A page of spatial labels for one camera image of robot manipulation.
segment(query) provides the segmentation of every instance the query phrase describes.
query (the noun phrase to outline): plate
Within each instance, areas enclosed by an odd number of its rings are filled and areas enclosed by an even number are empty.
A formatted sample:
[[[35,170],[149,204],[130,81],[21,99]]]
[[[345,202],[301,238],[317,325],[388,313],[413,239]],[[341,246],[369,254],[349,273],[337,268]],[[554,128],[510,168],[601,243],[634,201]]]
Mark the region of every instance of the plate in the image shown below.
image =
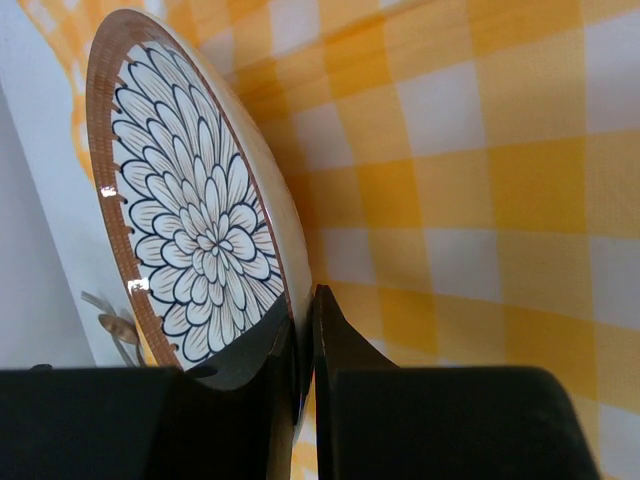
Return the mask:
[[[91,47],[87,126],[107,233],[155,362],[194,367],[283,293],[304,346],[311,274],[295,206],[206,60],[144,12],[111,13]]]

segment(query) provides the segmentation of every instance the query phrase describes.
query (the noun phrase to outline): gray wall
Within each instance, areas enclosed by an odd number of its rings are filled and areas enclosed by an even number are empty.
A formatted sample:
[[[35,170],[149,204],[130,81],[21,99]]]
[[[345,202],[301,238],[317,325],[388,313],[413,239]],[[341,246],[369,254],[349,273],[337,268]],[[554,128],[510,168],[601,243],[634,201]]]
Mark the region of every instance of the gray wall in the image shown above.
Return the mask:
[[[0,369],[95,365],[0,90]]]

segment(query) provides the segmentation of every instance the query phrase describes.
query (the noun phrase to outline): checkered tablecloth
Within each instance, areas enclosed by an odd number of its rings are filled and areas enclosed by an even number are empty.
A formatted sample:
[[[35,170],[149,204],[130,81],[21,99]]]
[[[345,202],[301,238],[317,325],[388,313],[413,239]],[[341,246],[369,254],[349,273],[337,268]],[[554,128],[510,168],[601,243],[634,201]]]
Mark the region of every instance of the checkered tablecloth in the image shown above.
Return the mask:
[[[602,471],[640,478],[640,0],[20,2],[89,176],[93,34],[147,8],[260,126],[360,332],[400,364],[551,370]]]

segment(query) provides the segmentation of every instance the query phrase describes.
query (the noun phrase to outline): tablecloth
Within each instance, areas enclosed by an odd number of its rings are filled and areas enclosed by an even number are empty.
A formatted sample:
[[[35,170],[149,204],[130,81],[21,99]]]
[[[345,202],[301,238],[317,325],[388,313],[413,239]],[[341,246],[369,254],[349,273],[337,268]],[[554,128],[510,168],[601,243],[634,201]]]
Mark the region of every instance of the tablecloth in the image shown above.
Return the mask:
[[[361,333],[403,365],[549,369],[601,470],[640,478],[639,0],[19,1],[89,177],[91,40],[146,8],[256,120]]]

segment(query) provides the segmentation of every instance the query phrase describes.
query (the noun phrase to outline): floral patterned plate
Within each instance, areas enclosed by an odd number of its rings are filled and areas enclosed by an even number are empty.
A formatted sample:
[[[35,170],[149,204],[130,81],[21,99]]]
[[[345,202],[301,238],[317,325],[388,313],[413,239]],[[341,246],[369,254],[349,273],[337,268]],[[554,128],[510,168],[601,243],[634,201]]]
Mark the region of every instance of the floral patterned plate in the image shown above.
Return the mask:
[[[91,47],[87,124],[147,356],[191,368],[282,293],[304,337],[311,275],[295,207],[254,123],[197,51],[145,13],[113,12]]]

